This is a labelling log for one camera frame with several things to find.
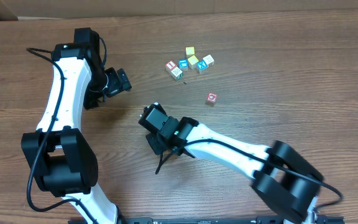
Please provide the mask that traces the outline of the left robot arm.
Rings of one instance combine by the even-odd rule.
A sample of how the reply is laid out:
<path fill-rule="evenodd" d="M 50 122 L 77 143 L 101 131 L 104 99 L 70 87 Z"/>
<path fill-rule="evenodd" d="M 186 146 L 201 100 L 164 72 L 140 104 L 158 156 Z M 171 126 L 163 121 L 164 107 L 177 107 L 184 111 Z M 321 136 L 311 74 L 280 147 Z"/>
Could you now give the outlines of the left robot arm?
<path fill-rule="evenodd" d="M 98 184 L 98 161 L 81 133 L 83 110 L 129 91 L 123 69 L 106 68 L 100 50 L 106 44 L 89 27 L 75 29 L 72 43 L 53 51 L 28 52 L 53 65 L 47 107 L 33 133 L 25 133 L 21 148 L 30 167 L 26 199 L 36 212 L 70 203 L 85 223 L 125 223 L 119 208 Z"/>

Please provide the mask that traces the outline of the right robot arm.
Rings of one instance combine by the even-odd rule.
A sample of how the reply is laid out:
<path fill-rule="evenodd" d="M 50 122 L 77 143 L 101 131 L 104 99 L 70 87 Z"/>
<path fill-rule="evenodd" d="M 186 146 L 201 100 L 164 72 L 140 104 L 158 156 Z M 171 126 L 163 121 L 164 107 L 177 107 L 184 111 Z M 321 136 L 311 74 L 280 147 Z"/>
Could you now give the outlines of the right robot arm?
<path fill-rule="evenodd" d="M 168 116 L 158 103 L 144 108 L 139 124 L 149 131 L 146 139 L 160 156 L 160 165 L 182 154 L 217 162 L 250 179 L 252 189 L 285 223 L 317 221 L 323 176 L 290 145 L 238 141 L 195 119 Z"/>

